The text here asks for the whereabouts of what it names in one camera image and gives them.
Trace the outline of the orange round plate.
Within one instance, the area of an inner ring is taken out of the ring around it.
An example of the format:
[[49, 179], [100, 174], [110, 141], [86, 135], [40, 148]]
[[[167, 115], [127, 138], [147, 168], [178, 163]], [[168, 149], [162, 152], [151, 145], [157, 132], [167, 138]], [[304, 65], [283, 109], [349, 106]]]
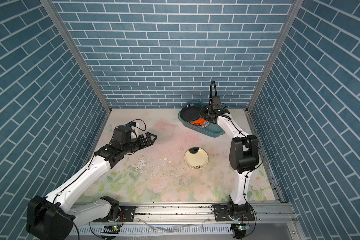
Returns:
[[199, 118], [197, 120], [191, 121], [190, 124], [194, 125], [194, 126], [204, 126], [208, 123], [207, 120], [203, 119], [203, 118]]

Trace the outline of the black round plate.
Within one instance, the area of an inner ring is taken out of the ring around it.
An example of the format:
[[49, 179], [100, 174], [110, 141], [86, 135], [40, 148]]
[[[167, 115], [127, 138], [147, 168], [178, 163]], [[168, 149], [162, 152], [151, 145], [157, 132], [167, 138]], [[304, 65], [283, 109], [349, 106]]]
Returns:
[[199, 106], [187, 105], [181, 109], [180, 116], [182, 120], [191, 123], [201, 118], [200, 111], [201, 108]]

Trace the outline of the green rim HAO SHI plate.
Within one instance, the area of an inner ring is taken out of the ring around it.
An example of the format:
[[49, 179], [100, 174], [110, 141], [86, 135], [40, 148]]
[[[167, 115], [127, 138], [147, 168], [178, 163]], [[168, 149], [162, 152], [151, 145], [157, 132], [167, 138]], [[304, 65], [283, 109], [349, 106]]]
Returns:
[[191, 122], [193, 126], [199, 127], [199, 128], [206, 128], [210, 125], [210, 122], [208, 121], [201, 121], [201, 122]]

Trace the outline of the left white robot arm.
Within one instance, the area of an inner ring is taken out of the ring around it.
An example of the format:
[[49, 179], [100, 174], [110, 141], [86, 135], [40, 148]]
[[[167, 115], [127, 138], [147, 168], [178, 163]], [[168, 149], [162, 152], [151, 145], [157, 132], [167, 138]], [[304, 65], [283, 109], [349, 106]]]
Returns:
[[103, 196], [78, 208], [77, 199], [125, 155], [152, 146], [157, 135], [138, 135], [136, 122], [117, 126], [110, 142], [94, 152], [92, 159], [70, 179], [46, 196], [33, 197], [27, 206], [26, 231], [40, 240], [64, 240], [72, 231], [94, 220], [119, 222], [123, 217], [119, 201]]

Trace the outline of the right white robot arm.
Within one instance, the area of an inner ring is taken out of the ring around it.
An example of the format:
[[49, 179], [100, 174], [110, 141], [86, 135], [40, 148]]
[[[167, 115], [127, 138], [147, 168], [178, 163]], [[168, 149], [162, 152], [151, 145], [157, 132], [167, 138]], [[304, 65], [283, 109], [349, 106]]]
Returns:
[[259, 164], [258, 139], [239, 127], [230, 111], [223, 108], [219, 96], [211, 96], [200, 115], [203, 119], [218, 125], [231, 138], [229, 161], [236, 173], [227, 207], [232, 218], [240, 218], [252, 210], [247, 195], [250, 177]]

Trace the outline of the translucent teal plastic bin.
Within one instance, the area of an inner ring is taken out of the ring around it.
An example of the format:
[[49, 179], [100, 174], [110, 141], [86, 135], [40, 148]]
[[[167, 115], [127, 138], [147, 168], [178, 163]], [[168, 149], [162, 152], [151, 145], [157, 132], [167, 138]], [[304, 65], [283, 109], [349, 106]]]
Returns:
[[200, 111], [206, 104], [200, 101], [189, 101], [179, 111], [178, 119], [187, 128], [204, 134], [206, 136], [217, 138], [224, 135], [224, 130], [216, 124], [213, 124], [200, 116]]

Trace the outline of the cream plate black flower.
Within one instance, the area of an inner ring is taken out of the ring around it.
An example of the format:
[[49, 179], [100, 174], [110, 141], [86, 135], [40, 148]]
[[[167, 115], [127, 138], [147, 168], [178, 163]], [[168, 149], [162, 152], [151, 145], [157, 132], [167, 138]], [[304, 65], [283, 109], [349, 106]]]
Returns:
[[184, 160], [189, 168], [199, 170], [208, 164], [209, 156], [204, 149], [193, 147], [186, 151]]

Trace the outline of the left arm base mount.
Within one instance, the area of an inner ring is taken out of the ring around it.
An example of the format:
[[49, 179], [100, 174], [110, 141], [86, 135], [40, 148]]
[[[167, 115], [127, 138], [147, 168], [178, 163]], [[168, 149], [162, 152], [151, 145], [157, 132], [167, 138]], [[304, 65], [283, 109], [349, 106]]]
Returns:
[[118, 206], [117, 208], [111, 208], [107, 216], [94, 220], [94, 223], [133, 222], [136, 208], [136, 206]]

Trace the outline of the aluminium front rail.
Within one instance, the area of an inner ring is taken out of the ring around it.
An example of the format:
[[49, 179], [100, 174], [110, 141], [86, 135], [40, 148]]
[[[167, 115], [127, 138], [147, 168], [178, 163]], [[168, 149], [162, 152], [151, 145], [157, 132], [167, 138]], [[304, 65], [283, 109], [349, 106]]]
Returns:
[[122, 220], [96, 220], [73, 228], [70, 236], [95, 234], [105, 239], [172, 235], [228, 235], [249, 240], [275, 234], [276, 239], [305, 239], [291, 204], [250, 203], [229, 214], [223, 203], [132, 203], [121, 206]]

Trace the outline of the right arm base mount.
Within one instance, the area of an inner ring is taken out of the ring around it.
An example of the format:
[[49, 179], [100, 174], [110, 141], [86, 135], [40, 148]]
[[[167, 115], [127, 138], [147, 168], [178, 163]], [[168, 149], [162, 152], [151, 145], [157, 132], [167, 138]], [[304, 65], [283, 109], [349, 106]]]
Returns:
[[244, 205], [219, 205], [214, 204], [210, 206], [211, 211], [214, 214], [215, 221], [227, 222], [227, 221], [254, 221], [256, 219], [255, 212], [250, 204]]

